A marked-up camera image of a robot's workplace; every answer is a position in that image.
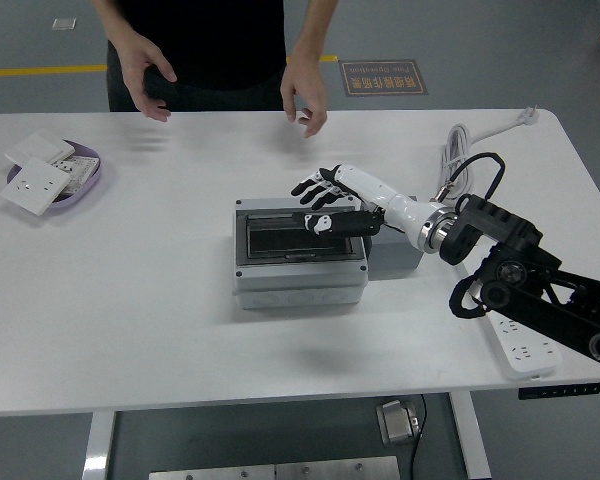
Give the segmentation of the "person's right hand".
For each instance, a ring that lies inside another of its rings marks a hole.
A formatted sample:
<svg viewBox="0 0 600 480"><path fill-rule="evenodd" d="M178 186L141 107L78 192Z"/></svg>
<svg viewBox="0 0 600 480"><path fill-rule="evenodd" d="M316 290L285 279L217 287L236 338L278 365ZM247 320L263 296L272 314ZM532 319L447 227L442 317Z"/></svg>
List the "person's right hand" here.
<svg viewBox="0 0 600 480"><path fill-rule="evenodd" d="M145 73L150 67L156 67L161 76L170 83L177 80L171 64L161 50L150 40L131 31L111 41L118 54L122 78L136 109L145 117L166 122L171 112L166 101L152 98L145 87Z"/></svg>

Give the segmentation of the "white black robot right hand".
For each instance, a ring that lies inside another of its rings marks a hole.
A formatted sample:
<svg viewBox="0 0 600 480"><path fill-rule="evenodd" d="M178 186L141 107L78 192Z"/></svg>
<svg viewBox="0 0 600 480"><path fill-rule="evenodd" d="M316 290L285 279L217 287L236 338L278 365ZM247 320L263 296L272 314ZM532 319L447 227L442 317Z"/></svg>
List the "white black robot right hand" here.
<svg viewBox="0 0 600 480"><path fill-rule="evenodd" d="M455 214L444 204L435 200L413 200L386 182L347 164L319 169L296 185L291 195L311 208L304 226L317 235L367 236L379 223L404 233L410 244L423 253L440 250L455 220ZM367 209L353 217L321 211L349 196L359 199Z"/></svg>

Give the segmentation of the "person's left hand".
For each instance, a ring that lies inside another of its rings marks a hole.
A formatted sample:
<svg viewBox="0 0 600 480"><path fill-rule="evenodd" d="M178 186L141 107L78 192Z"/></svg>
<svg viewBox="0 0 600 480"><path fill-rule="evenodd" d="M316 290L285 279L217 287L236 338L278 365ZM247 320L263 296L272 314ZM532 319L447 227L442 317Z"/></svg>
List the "person's left hand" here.
<svg viewBox="0 0 600 480"><path fill-rule="evenodd" d="M320 71L320 51L297 45L280 87L289 122L304 127L306 139L315 136L327 121L327 91Z"/></svg>

